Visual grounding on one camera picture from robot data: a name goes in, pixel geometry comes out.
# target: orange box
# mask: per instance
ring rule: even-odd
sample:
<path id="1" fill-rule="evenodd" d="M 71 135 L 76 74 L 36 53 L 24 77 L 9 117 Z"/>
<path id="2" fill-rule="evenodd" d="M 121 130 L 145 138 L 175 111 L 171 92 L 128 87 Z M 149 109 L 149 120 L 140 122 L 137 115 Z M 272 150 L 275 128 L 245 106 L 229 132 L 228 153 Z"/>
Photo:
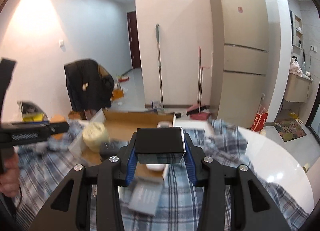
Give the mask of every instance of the orange box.
<path id="1" fill-rule="evenodd" d="M 262 105 L 260 105 L 250 129 L 254 132 L 261 131 L 266 123 L 268 114 L 268 111 Z"/>
<path id="2" fill-rule="evenodd" d="M 122 90 L 122 89 L 114 89 L 114 90 L 112 91 L 112 94 L 113 94 L 113 96 L 111 97 L 111 100 L 112 100 L 112 101 L 124 97 L 124 93 L 123 93 L 123 90 Z"/>

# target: human hand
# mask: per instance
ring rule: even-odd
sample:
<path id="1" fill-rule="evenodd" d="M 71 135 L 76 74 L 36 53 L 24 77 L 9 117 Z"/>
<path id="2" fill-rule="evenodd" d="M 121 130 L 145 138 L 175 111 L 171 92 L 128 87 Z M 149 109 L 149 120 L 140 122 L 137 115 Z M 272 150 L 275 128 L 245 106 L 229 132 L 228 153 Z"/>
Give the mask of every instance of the human hand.
<path id="1" fill-rule="evenodd" d="M 19 157 L 16 153 L 4 161 L 7 171 L 0 175 L 0 192 L 6 197 L 13 198 L 19 193 L 19 175 L 18 167 Z"/>

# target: red box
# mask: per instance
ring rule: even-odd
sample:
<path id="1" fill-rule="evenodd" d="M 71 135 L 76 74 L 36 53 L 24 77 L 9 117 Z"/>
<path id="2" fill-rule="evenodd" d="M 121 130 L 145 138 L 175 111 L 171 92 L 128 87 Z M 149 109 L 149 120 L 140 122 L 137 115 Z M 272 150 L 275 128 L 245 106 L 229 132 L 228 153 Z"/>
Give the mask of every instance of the red box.
<path id="1" fill-rule="evenodd" d="M 250 129 L 254 132 L 261 131 L 266 123 L 268 114 L 268 111 L 262 105 L 260 105 Z"/>

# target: mop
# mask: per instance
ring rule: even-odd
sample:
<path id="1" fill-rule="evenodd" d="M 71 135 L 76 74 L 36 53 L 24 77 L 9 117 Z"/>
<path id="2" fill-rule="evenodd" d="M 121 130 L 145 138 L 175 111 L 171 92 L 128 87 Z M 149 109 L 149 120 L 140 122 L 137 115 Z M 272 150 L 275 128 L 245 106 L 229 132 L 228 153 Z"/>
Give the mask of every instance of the mop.
<path id="1" fill-rule="evenodd" d="M 187 110 L 187 115 L 190 115 L 191 119 L 205 121 L 209 118 L 210 114 L 203 112 L 208 109 L 206 105 L 201 105 L 202 99 L 202 83 L 203 83 L 203 69 L 209 67 L 201 66 L 201 47 L 199 46 L 199 74 L 198 74 L 198 103 L 192 105 Z"/>
<path id="2" fill-rule="evenodd" d="M 163 107 L 163 92 L 162 92 L 162 77 L 161 77 L 159 24 L 156 25 L 156 37 L 157 37 L 157 47 L 158 47 L 158 67 L 159 67 L 159 78 L 160 78 L 161 103 L 159 101 L 152 101 L 151 104 L 153 109 L 163 111 L 164 107 Z"/>

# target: black box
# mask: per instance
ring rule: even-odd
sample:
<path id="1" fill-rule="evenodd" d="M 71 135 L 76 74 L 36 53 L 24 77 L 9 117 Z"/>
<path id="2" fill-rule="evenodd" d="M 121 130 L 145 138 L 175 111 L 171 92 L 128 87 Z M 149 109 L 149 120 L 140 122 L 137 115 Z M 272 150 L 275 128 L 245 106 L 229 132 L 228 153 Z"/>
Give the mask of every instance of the black box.
<path id="1" fill-rule="evenodd" d="M 181 127 L 137 129 L 135 154 L 141 164 L 180 163 L 185 151 Z"/>

